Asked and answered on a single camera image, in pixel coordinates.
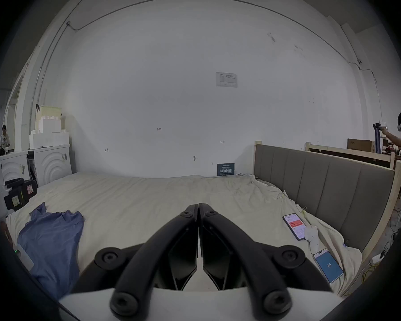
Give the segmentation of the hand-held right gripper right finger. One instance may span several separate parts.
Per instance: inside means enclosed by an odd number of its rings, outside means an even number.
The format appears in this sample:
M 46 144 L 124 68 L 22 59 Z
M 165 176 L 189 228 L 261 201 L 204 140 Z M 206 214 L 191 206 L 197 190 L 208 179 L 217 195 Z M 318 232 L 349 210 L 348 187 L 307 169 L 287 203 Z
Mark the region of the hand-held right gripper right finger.
M 203 269 L 218 290 L 247 287 L 254 317 L 283 317 L 293 306 L 288 288 L 332 292 L 323 274 L 294 245 L 255 242 L 205 203 L 198 205 Z

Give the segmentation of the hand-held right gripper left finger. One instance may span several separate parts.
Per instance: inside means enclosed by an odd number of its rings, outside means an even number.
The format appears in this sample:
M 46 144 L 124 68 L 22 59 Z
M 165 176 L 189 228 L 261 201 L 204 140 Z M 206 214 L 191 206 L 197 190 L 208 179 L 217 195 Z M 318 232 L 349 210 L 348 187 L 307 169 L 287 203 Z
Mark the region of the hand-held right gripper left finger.
M 198 204 L 188 206 L 146 242 L 100 249 L 80 274 L 74 294 L 114 289 L 116 317 L 146 317 L 154 287 L 181 291 L 197 270 Z

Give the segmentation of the person's left hand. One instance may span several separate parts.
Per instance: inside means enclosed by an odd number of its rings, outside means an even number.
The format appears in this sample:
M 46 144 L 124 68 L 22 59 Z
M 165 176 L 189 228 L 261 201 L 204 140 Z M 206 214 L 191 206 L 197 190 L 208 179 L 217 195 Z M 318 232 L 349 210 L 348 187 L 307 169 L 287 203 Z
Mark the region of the person's left hand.
M 4 235 L 5 235 L 8 243 L 10 244 L 11 248 L 13 249 L 14 248 L 14 243 L 13 243 L 12 237 L 11 237 L 11 235 L 9 233 L 9 229 L 7 227 L 6 222 L 5 221 L 0 221 L 0 226 L 1 226 L 1 229 L 2 229 L 2 231 L 4 233 Z

